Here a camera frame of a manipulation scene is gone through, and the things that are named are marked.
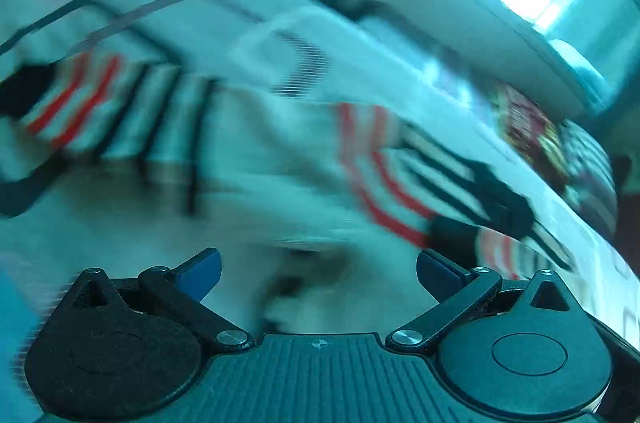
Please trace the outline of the striped knit sweater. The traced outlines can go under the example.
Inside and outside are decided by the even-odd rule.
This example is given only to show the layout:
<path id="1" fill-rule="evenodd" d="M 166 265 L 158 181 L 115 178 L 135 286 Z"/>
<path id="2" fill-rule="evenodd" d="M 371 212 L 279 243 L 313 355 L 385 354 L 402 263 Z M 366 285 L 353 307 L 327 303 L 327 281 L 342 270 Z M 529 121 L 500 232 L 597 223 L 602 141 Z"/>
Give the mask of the striped knit sweater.
<path id="1" fill-rule="evenodd" d="M 65 281 L 221 253 L 219 310 L 287 332 L 387 333 L 434 305 L 425 247 L 505 278 L 575 261 L 536 179 L 467 131 L 82 52 L 1 73 L 1 245 Z"/>

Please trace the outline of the dark red patterned pillow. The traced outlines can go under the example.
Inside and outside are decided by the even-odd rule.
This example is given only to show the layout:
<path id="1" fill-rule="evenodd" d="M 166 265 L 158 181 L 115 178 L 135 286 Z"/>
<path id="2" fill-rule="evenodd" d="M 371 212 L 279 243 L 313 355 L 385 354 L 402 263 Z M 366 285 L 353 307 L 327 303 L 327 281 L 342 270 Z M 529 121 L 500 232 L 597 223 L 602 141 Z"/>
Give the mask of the dark red patterned pillow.
<path id="1" fill-rule="evenodd" d="M 568 183 L 567 164 L 555 125 L 538 104 L 498 82 L 492 97 L 501 138 L 559 195 Z"/>

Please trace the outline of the patterned white bed sheet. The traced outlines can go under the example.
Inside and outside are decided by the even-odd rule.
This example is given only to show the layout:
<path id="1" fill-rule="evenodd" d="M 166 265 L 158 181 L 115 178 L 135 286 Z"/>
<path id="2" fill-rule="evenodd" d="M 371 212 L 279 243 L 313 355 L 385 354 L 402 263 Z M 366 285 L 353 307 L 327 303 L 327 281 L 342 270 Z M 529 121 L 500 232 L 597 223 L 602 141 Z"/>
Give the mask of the patterned white bed sheet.
<path id="1" fill-rule="evenodd" d="M 422 313 L 387 333 L 237 325 L 219 310 L 221 271 L 202 304 L 254 346 L 206 351 L 139 290 L 142 271 L 183 261 L 58 281 L 1 245 L 3 421 L 638 420 L 638 277 L 510 146 L 355 24 L 313 0 L 1 0 L 1 73 L 89 51 L 298 100 L 379 105 L 438 139 L 467 131 L 489 161 L 536 179 L 535 212 L 575 271 L 508 279 L 483 266 L 502 276 L 499 293 L 431 351 L 385 345 Z"/>

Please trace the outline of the striped grey pillow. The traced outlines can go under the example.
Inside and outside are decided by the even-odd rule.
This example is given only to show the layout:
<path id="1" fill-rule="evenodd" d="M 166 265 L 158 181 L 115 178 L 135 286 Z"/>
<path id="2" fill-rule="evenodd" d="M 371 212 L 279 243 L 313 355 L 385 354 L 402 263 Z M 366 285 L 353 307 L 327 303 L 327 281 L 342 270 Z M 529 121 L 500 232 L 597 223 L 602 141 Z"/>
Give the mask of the striped grey pillow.
<path id="1" fill-rule="evenodd" d="M 612 241 L 618 202 L 608 154 L 571 120 L 560 125 L 560 140 L 568 175 L 565 201 L 601 237 Z"/>

